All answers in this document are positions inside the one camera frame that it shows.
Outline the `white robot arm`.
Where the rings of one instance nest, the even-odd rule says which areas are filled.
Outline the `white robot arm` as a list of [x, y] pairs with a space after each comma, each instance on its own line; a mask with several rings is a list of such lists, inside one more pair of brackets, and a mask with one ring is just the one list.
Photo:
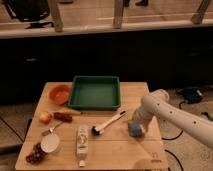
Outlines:
[[132, 120], [148, 131], [152, 118], [161, 117], [213, 149], [213, 122], [170, 105], [169, 98], [168, 92], [163, 89], [145, 94]]

